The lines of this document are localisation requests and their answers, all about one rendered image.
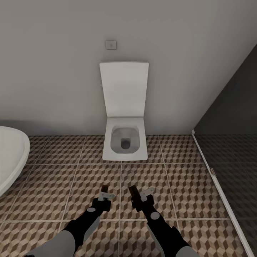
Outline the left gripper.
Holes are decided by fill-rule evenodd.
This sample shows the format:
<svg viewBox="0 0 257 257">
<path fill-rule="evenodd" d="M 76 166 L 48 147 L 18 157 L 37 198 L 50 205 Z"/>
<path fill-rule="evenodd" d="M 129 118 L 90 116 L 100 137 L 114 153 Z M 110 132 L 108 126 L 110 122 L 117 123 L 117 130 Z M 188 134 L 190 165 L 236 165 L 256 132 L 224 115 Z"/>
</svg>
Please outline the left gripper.
<svg viewBox="0 0 257 257">
<path fill-rule="evenodd" d="M 92 201 L 92 205 L 100 205 L 102 208 L 102 213 L 104 211 L 109 212 L 111 208 L 111 201 L 105 200 L 103 202 L 98 201 L 98 198 L 94 198 Z"/>
</svg>

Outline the mousetrap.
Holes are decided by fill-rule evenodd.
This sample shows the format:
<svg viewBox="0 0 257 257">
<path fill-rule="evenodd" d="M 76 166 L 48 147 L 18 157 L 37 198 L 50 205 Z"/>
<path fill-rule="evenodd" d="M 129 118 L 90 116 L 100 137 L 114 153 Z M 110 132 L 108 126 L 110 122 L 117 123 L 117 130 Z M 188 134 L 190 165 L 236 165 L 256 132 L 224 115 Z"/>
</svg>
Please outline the mousetrap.
<svg viewBox="0 0 257 257">
<path fill-rule="evenodd" d="M 136 185 L 132 185 L 131 187 L 129 187 L 129 191 L 134 201 L 141 199 Z"/>
<path fill-rule="evenodd" d="M 108 192 L 109 185 L 102 185 L 101 192 Z"/>
</svg>

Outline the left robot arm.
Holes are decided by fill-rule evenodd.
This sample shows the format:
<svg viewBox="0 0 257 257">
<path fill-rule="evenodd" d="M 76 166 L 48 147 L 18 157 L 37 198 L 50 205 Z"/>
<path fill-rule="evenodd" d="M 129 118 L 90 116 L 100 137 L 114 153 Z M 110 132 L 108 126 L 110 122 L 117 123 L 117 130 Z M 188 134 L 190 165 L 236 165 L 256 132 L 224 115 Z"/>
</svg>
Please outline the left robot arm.
<svg viewBox="0 0 257 257">
<path fill-rule="evenodd" d="M 82 246 L 96 230 L 100 222 L 100 215 L 111 208 L 111 201 L 115 195 L 100 192 L 94 198 L 91 207 L 69 224 L 53 238 L 24 254 L 22 257 L 73 257 L 79 246 Z"/>
</svg>

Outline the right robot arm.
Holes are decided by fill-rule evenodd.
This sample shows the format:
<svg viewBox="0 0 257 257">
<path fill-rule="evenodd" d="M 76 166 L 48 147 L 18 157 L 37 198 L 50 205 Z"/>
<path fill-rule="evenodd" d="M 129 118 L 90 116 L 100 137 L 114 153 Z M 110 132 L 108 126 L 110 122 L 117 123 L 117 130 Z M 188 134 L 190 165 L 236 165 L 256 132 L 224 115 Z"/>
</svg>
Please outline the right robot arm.
<svg viewBox="0 0 257 257">
<path fill-rule="evenodd" d="M 164 257 L 200 257 L 183 239 L 179 230 L 166 223 L 163 216 L 153 207 L 153 187 L 141 191 L 139 200 L 131 202 L 137 212 L 141 210 L 147 218 L 147 228 Z"/>
</svg>

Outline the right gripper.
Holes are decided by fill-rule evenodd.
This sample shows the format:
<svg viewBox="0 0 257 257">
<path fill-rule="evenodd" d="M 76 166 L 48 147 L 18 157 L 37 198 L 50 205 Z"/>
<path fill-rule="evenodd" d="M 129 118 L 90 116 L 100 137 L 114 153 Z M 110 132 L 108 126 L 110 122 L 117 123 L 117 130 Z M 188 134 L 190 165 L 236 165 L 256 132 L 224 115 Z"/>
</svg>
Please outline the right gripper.
<svg viewBox="0 0 257 257">
<path fill-rule="evenodd" d="M 142 202 L 141 199 L 139 200 L 133 200 L 133 198 L 131 197 L 131 202 L 132 202 L 132 206 L 133 208 L 136 208 L 137 212 L 140 212 L 141 210 L 144 212 L 145 208 L 149 205 L 154 205 L 154 199 L 153 196 L 147 195 L 147 200 Z"/>
</svg>

